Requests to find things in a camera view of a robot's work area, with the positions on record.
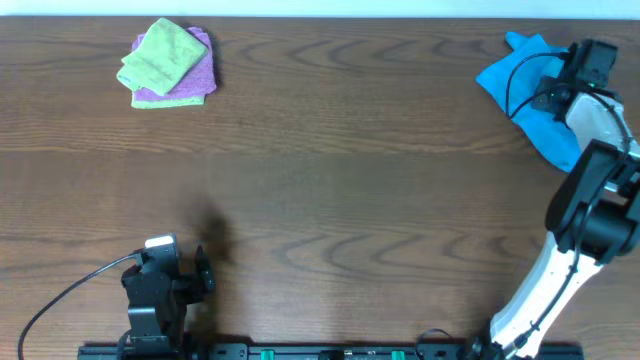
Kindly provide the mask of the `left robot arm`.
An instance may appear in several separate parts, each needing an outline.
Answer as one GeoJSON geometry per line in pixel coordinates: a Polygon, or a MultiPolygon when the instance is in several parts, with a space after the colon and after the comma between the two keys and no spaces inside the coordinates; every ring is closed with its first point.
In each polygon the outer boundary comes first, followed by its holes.
{"type": "Polygon", "coordinates": [[[129,349],[119,348],[123,359],[185,359],[187,307],[204,301],[215,291],[209,258],[198,247],[193,270],[183,273],[176,245],[166,244],[134,252],[136,264],[121,277],[129,306],[129,349]]]}

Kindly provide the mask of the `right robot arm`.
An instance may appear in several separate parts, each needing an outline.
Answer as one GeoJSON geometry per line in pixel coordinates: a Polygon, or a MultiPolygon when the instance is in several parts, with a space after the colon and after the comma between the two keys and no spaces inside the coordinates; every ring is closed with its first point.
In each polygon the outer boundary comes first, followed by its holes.
{"type": "Polygon", "coordinates": [[[476,81],[536,150],[567,177],[545,215],[542,250],[511,300],[460,359],[581,359],[545,334],[586,282],[639,243],[639,144],[608,86],[616,46],[567,48],[540,35],[505,36],[511,53],[476,81]]]}

